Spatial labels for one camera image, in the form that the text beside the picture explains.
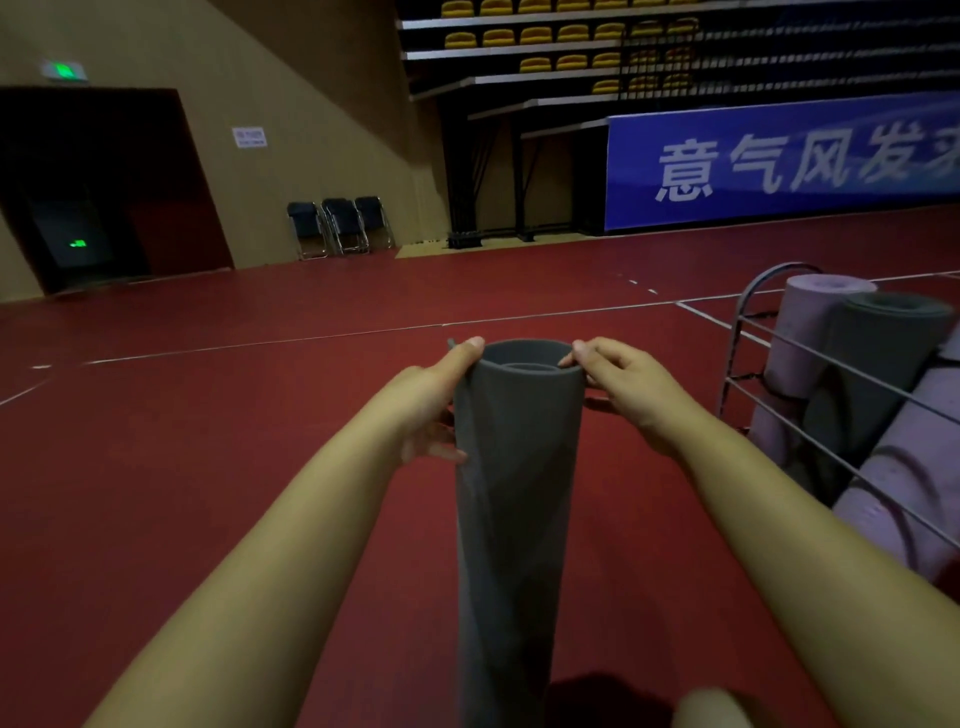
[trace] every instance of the mat rack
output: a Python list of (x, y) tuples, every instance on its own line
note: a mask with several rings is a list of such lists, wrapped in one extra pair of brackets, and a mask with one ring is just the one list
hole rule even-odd
[(809, 443), (812, 447), (816, 448), (826, 457), (833, 460), (837, 465), (839, 465), (845, 471), (849, 472), (852, 476), (856, 477), (858, 479), (857, 487), (862, 487), (864, 490), (868, 491), (871, 495), (877, 497), (881, 502), (883, 502), (888, 507), (897, 509), (898, 511), (905, 513), (914, 521), (916, 521), (921, 526), (923, 526), (928, 531), (930, 531), (932, 534), (937, 536), (937, 538), (939, 538), (945, 544), (948, 544), (953, 548), (955, 548), (957, 551), (960, 551), (960, 542), (957, 542), (942, 528), (940, 528), (935, 523), (930, 522), (930, 520), (928, 520), (926, 517), (914, 511), (910, 506), (904, 505), (903, 503), (899, 502), (895, 498), (892, 498), (887, 494), (885, 494), (867, 475), (865, 475), (862, 471), (860, 471), (856, 466), (852, 465), (851, 463), (847, 462), (842, 457), (837, 455), (835, 452), (831, 451), (823, 443), (819, 442), (815, 438), (806, 434), (798, 425), (796, 425), (795, 423), (791, 422), (788, 418), (781, 415), (767, 402), (763, 401), (762, 398), (748, 391), (741, 384), (741, 382), (748, 381), (751, 379), (756, 379), (762, 384), (763, 372), (749, 372), (746, 374), (734, 373), (733, 365), (734, 365), (734, 360), (736, 359), (737, 350), (739, 348), (740, 339), (744, 336), (743, 328), (744, 326), (750, 326), (753, 328), (757, 328), (765, 333), (768, 333), (774, 338), (779, 339), (780, 341), (786, 342), (791, 346), (797, 347), (798, 349), (803, 350), (804, 352), (812, 354), (813, 356), (816, 356), (826, 361), (827, 364), (830, 364), (835, 367), (839, 367), (840, 369), (850, 372), (855, 376), (860, 376), (861, 378), (866, 379), (869, 382), (872, 382), (876, 386), (881, 387), (887, 390), (888, 392), (892, 392), (896, 394), (901, 399), (911, 401), (917, 406), (921, 407), (922, 409), (928, 412), (931, 412), (932, 414), (938, 417), (941, 417), (947, 420), (948, 422), (951, 422), (951, 423), (954, 423), (955, 425), (960, 426), (960, 419), (953, 417), (952, 415), (949, 415), (946, 412), (942, 412), (936, 407), (933, 407), (930, 404), (917, 399), (909, 392), (904, 392), (898, 387), (894, 387), (890, 384), (887, 384), (886, 382), (880, 379), (877, 379), (874, 376), (870, 376), (865, 372), (861, 372), (860, 370), (850, 366), (849, 364), (845, 364), (844, 362), (834, 359), (831, 356), (827, 356), (823, 353), (816, 351), (815, 349), (811, 349), (810, 347), (804, 344), (801, 344), (799, 341), (795, 341), (794, 339), (791, 339), (788, 336), (783, 336), (782, 334), (777, 333), (772, 328), (766, 327), (763, 324), (759, 323), (759, 321), (762, 321), (762, 320), (775, 318), (779, 314), (777, 310), (765, 310), (759, 313), (748, 314), (747, 306), (750, 303), (750, 300), (754, 294), (773, 292), (769, 290), (761, 290), (761, 286), (763, 286), (769, 280), (775, 279), (779, 276), (783, 276), (784, 274), (787, 274), (787, 273), (823, 273), (823, 271), (820, 268), (816, 267), (815, 265), (810, 265), (809, 263), (801, 263), (801, 262), (782, 263), (782, 265), (774, 266), (773, 268), (761, 273), (759, 276), (753, 279), (750, 285), (748, 285), (746, 289), (743, 291), (743, 293), (740, 295), (740, 298), (736, 302), (736, 310), (733, 314), (730, 347), (728, 349), (728, 355), (727, 355), (727, 368), (726, 368), (726, 371), (724, 372), (723, 385), (720, 390), (720, 397), (717, 401), (717, 407), (716, 407), (717, 417), (720, 418), (721, 420), (723, 419), (724, 410), (726, 409), (727, 399), (730, 396), (730, 391), (731, 389), (737, 390), (740, 394), (744, 395), (749, 400), (751, 400), (756, 406), (763, 408), (768, 414), (775, 417), (782, 425), (789, 428), (801, 439)]

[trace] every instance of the yoga mat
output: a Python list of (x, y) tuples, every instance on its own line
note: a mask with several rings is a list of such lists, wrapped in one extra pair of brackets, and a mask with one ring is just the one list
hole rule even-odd
[[(783, 336), (819, 350), (827, 334), (829, 313), (851, 293), (870, 293), (876, 285), (849, 276), (811, 274), (787, 280), (775, 330)], [(788, 420), (799, 423), (804, 404), (784, 400), (783, 395), (806, 400), (824, 370), (822, 359), (775, 338), (763, 371), (767, 392), (763, 400)], [(797, 446), (797, 436), (762, 407), (754, 410), (750, 440), (778, 465)]]
[[(960, 349), (960, 328), (944, 346)], [(931, 367), (914, 396), (960, 418), (960, 367), (940, 361)], [(960, 425), (908, 402), (880, 438), (861, 469), (881, 492), (911, 507), (955, 539), (960, 539)], [(909, 569), (933, 581), (960, 556), (899, 508), (874, 496), (855, 479), (833, 512)]]
[(463, 728), (543, 724), (585, 389), (569, 351), (488, 344), (454, 395)]
[[(825, 354), (880, 381), (910, 391), (948, 333), (953, 309), (907, 293), (855, 293), (838, 306)], [(902, 399), (836, 366), (821, 374), (804, 412), (804, 432), (859, 468), (893, 421)], [(787, 473), (828, 506), (850, 483), (850, 473), (801, 444)]]

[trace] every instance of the gray yoga mat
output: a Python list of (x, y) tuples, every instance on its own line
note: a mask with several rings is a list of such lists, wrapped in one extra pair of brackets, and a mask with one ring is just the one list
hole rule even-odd
[[(947, 336), (952, 315), (946, 303), (924, 296), (856, 293), (832, 313), (823, 352), (909, 392)], [(896, 394), (827, 366), (804, 412), (804, 432), (858, 468), (902, 404)], [(851, 481), (847, 470), (807, 443), (785, 469), (829, 506)]]
[(569, 351), (488, 344), (453, 398), (463, 728), (543, 724), (585, 389)]

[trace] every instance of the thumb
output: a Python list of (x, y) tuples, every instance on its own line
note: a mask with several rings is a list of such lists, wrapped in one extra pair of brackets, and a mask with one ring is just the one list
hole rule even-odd
[(616, 386), (623, 370), (611, 364), (602, 353), (594, 347), (590, 347), (584, 342), (573, 342), (573, 358), (584, 368), (590, 376), (596, 379), (597, 384), (610, 392), (611, 388)]
[(473, 366), (483, 355), (485, 344), (482, 336), (474, 336), (472, 339), (453, 347), (443, 359), (430, 367), (430, 371), (438, 375), (444, 381), (444, 384), (452, 388), (464, 377), (467, 369)]

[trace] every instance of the sports court floor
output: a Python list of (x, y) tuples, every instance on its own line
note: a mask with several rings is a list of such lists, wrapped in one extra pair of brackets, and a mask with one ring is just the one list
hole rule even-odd
[[(619, 338), (712, 407), (722, 324), (756, 274), (803, 260), (960, 307), (957, 230), (948, 206), (315, 260), (0, 306), (4, 723), (78, 725), (300, 465), (447, 338)], [(764, 353), (745, 343), (743, 366)], [(734, 423), (749, 412), (735, 403)], [(300, 725), (455, 724), (452, 483), (438, 462), (397, 476)], [(593, 673), (653, 702), (722, 686), (786, 725), (835, 725), (678, 469), (587, 412), (554, 680)]]

